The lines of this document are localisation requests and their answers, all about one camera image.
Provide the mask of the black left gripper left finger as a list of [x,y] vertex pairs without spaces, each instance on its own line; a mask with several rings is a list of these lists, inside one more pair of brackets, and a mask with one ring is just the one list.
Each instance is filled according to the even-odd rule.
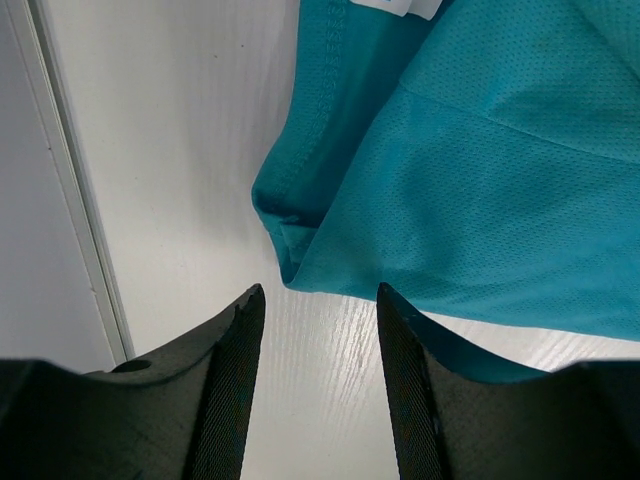
[[248,435],[264,291],[115,369],[1,363],[5,479],[237,479]]

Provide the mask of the left aluminium frame post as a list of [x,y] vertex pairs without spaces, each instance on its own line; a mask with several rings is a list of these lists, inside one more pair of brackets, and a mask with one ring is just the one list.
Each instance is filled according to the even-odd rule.
[[5,1],[108,344],[116,363],[135,356],[104,229],[82,158],[43,1]]

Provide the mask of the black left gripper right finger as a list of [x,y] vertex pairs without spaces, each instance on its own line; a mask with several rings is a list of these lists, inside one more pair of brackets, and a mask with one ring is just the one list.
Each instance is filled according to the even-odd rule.
[[637,361],[544,372],[473,344],[388,284],[376,309],[401,478],[638,477]]

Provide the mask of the teal t shirt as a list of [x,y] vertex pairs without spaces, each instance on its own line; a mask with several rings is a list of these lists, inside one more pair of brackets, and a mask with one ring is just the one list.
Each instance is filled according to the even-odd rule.
[[300,5],[252,188],[284,284],[639,337],[639,5]]

